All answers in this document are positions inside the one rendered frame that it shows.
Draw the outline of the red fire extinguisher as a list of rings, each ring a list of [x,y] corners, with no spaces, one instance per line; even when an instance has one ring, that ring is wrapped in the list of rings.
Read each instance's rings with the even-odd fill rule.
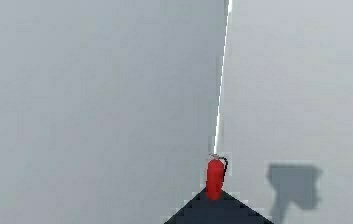
[[[228,160],[218,154],[212,154],[211,157],[207,164],[205,192],[208,199],[218,200],[222,194]]]

